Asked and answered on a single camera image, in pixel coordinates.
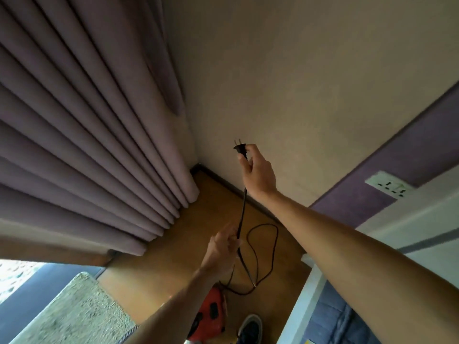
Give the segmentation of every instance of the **electrical socket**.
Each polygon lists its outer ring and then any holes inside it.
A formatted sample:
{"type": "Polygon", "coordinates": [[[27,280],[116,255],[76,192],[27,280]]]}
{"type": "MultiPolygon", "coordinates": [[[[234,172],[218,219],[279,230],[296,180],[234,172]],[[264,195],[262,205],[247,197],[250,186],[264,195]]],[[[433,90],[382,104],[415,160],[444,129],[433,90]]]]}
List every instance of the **electrical socket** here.
{"type": "Polygon", "coordinates": [[[400,180],[398,177],[384,171],[377,172],[372,177],[365,180],[365,183],[395,199],[402,199],[406,197],[409,192],[416,189],[405,181],[400,180]]]}

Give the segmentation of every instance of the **tangled cord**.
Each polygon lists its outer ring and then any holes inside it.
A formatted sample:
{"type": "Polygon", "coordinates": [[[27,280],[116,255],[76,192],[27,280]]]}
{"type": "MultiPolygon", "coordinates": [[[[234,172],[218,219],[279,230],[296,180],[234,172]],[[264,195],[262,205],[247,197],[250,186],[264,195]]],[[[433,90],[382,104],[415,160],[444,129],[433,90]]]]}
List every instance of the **tangled cord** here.
{"type": "MultiPolygon", "coordinates": [[[[238,239],[240,238],[240,231],[242,229],[242,221],[244,220],[244,213],[245,213],[245,210],[246,210],[246,200],[247,200],[247,189],[244,188],[244,200],[243,200],[243,203],[242,203],[242,214],[240,215],[239,227],[237,229],[237,238],[238,239]]],[[[231,283],[231,281],[233,279],[233,275],[234,275],[234,266],[233,266],[233,271],[231,272],[231,277],[229,278],[228,282],[226,284],[223,284],[222,282],[220,282],[220,285],[224,289],[227,289],[228,291],[231,291],[232,293],[234,293],[236,295],[246,296],[246,295],[251,294],[257,288],[257,286],[261,283],[261,281],[263,281],[268,276],[270,276],[270,274],[273,271],[273,268],[274,268],[274,254],[276,252],[276,244],[277,244],[277,238],[278,237],[279,237],[279,228],[275,224],[262,223],[262,224],[259,224],[259,225],[255,226],[255,227],[251,228],[249,230],[249,232],[247,233],[247,235],[246,235],[246,241],[249,244],[250,248],[252,249],[253,254],[255,255],[255,260],[257,261],[257,271],[256,271],[256,274],[255,274],[255,279],[252,278],[252,276],[251,276],[251,274],[249,272],[249,269],[247,268],[247,265],[245,264],[244,259],[242,258],[242,254],[240,253],[240,248],[237,249],[237,254],[239,256],[240,262],[242,263],[242,266],[244,267],[244,269],[246,270],[247,275],[249,276],[250,282],[252,283],[252,289],[250,289],[247,292],[239,292],[239,291],[236,291],[236,290],[232,289],[231,287],[229,287],[229,284],[231,283]],[[257,253],[255,252],[255,249],[253,248],[252,244],[250,244],[249,237],[250,237],[250,233],[253,230],[255,230],[255,229],[257,229],[257,228],[259,228],[261,226],[273,226],[274,228],[276,228],[276,239],[274,240],[273,255],[272,255],[272,258],[271,258],[271,269],[264,277],[262,277],[259,280],[258,279],[258,272],[259,272],[258,256],[257,256],[257,253]]]]}

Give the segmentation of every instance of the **sneaker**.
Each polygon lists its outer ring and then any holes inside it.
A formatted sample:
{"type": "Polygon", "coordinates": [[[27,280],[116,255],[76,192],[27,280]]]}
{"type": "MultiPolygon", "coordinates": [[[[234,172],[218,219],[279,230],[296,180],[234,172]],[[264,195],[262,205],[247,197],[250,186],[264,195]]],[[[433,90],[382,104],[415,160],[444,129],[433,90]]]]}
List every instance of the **sneaker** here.
{"type": "Polygon", "coordinates": [[[262,333],[263,324],[260,317],[250,314],[239,328],[236,344],[260,344],[262,333]]]}

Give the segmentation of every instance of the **power cord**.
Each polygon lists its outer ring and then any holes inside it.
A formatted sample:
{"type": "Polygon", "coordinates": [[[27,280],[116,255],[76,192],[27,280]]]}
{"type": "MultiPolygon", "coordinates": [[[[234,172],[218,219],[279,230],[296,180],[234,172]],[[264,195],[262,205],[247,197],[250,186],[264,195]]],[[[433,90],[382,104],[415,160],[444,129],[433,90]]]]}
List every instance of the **power cord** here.
{"type": "MultiPolygon", "coordinates": [[[[236,141],[234,141],[235,143],[235,147],[234,149],[242,154],[246,159],[247,159],[247,151],[246,151],[246,145],[245,144],[242,144],[240,142],[240,139],[239,139],[239,144],[236,143],[236,141]]],[[[247,189],[244,188],[244,198],[243,198],[243,202],[242,202],[242,213],[240,215],[240,221],[239,221],[239,226],[238,226],[238,229],[237,229],[237,238],[239,239],[240,238],[240,231],[242,229],[242,222],[244,220],[244,213],[245,213],[245,210],[246,210],[246,200],[247,200],[247,189]]],[[[252,288],[247,291],[247,292],[239,292],[239,291],[236,291],[234,289],[232,289],[231,287],[229,287],[229,285],[231,284],[231,281],[233,279],[233,275],[234,275],[234,266],[233,266],[233,271],[231,272],[231,277],[229,278],[228,282],[226,284],[223,284],[222,282],[220,282],[220,285],[224,288],[224,289],[227,289],[228,291],[231,291],[232,293],[236,294],[236,295],[240,295],[240,296],[246,296],[246,295],[249,295],[251,294],[256,288],[257,286],[264,280],[266,279],[268,276],[270,276],[270,274],[272,273],[273,269],[274,269],[274,254],[276,252],[276,245],[277,245],[277,239],[279,237],[279,228],[278,226],[276,226],[275,224],[272,224],[272,223],[262,223],[262,224],[259,224],[253,228],[251,228],[247,235],[246,235],[246,241],[247,243],[249,244],[250,248],[252,249],[253,251],[253,254],[255,255],[255,260],[257,262],[257,271],[256,271],[256,274],[255,274],[255,279],[252,277],[252,275],[250,274],[249,272],[249,269],[247,268],[247,265],[245,264],[244,262],[244,259],[242,257],[242,254],[240,253],[240,248],[237,249],[237,255],[239,256],[239,259],[240,259],[240,262],[242,264],[242,266],[244,267],[247,275],[249,276],[249,279],[250,279],[250,282],[252,283],[252,288]],[[274,246],[273,246],[273,255],[272,255],[272,258],[271,258],[271,269],[270,271],[264,276],[262,277],[260,280],[258,279],[258,272],[259,272],[259,266],[258,266],[258,256],[257,256],[257,253],[255,252],[255,249],[253,248],[252,244],[250,244],[250,240],[249,240],[249,237],[250,237],[250,233],[252,231],[254,231],[255,229],[261,227],[261,226],[273,226],[274,228],[276,228],[276,239],[274,240],[274,246]]]]}

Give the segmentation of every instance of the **hand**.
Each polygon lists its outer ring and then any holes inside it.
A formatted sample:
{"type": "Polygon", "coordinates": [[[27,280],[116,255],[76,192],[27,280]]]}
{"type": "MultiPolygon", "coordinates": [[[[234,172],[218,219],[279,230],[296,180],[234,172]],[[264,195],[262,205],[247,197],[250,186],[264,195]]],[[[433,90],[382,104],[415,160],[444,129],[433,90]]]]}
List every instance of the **hand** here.
{"type": "Polygon", "coordinates": [[[237,155],[242,168],[242,179],[249,194],[263,204],[267,196],[277,192],[276,176],[271,163],[263,157],[257,145],[246,145],[246,150],[252,155],[249,161],[240,153],[237,155]]]}
{"type": "Polygon", "coordinates": [[[236,237],[237,226],[228,223],[214,237],[210,238],[207,252],[201,263],[201,270],[209,273],[215,281],[229,273],[235,263],[241,240],[236,237]]]}

